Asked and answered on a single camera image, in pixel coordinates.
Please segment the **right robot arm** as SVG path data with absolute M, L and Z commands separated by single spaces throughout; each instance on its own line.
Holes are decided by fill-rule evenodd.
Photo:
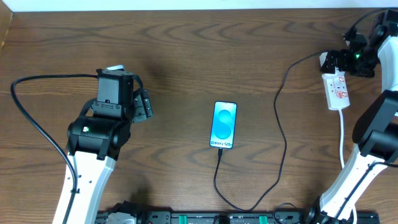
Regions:
M 317 198 L 306 223 L 348 223 L 353 207 L 373 179 L 385 168 L 396 167 L 397 125 L 397 8 L 382 8 L 376 14 L 369 36 L 351 26 L 343 39 L 347 49 L 320 54 L 320 71 L 327 97 L 344 98 L 346 72 L 374 77 L 381 66 L 382 93 L 360 116 L 353 129 L 353 150 L 332 186 Z

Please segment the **blue screen smartphone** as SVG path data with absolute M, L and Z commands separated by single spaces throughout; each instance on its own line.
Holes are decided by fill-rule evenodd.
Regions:
M 211 147 L 232 149 L 236 124 L 237 104 L 227 101 L 216 101 L 211 125 Z

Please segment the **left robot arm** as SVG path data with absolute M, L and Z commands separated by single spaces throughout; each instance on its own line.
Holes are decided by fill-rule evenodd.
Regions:
M 152 117 L 141 79 L 122 65 L 99 69 L 98 95 L 67 130 L 68 159 L 54 223 L 94 223 L 106 183 L 131 125 Z

